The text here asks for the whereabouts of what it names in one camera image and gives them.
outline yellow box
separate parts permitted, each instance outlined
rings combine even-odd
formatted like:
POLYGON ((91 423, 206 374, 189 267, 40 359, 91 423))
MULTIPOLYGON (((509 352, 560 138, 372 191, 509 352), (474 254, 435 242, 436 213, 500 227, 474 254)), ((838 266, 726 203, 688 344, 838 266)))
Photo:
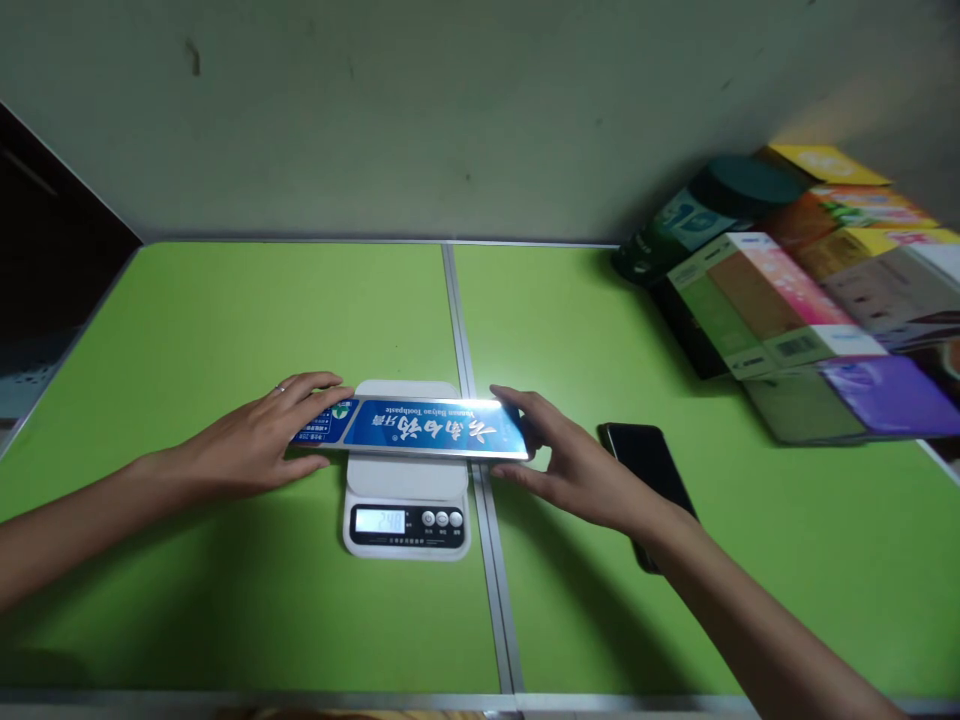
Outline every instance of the yellow box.
POLYGON ((950 230, 927 229, 870 229, 847 228, 837 230, 800 249, 795 256, 797 264, 814 280, 859 265, 877 255, 901 245, 930 245, 936 243, 960 244, 960 235, 950 230))
POLYGON ((773 165, 793 170, 810 187, 831 185, 889 185, 892 181, 865 168, 832 145, 768 145, 758 156, 773 165))

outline green tabletop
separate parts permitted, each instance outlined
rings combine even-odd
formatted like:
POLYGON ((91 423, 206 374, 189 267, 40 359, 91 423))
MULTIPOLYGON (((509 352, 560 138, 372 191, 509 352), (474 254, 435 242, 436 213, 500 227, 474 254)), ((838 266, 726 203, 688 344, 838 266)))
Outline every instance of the green tabletop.
MULTIPOLYGON (((960 490, 913 442, 778 447, 736 383, 696 379, 608 256, 457 247, 482 395, 536 389, 592 430, 660 426, 704 525, 787 608, 883 691, 954 696, 960 490)), ((494 488, 528 692, 739 692, 625 538, 494 488)))
MULTIPOLYGON (((458 385, 440 247, 145 249, 0 463, 0 520, 307 370, 458 385)), ((56 583, 0 623, 0 685, 499 692, 476 532, 458 563, 355 558, 344 469, 194 512, 56 583)))

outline forearm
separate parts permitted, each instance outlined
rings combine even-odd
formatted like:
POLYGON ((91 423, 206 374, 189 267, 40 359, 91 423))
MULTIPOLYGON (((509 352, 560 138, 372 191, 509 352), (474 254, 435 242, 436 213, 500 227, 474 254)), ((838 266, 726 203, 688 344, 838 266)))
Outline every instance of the forearm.
POLYGON ((0 613, 190 503, 151 458, 0 524, 0 613))
POLYGON ((672 506, 638 538, 723 655, 764 718, 903 718, 672 506))

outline blue toothpaste box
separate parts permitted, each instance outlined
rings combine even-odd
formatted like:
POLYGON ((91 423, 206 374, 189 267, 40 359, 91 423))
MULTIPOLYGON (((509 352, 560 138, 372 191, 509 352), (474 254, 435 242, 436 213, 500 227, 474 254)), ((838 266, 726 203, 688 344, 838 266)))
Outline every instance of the blue toothpaste box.
POLYGON ((290 441, 357 452, 529 460, 520 413, 499 400, 355 396, 324 410, 290 441))

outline barcode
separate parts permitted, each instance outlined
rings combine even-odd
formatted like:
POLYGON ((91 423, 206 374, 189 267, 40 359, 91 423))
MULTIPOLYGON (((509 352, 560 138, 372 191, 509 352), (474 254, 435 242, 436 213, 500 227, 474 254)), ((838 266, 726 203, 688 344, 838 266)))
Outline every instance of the barcode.
POLYGON ((817 344, 808 337, 796 338, 795 340, 787 340, 785 343, 780 343, 777 345, 777 350, 784 357, 793 357, 802 352, 809 352, 810 350, 816 350, 817 344))

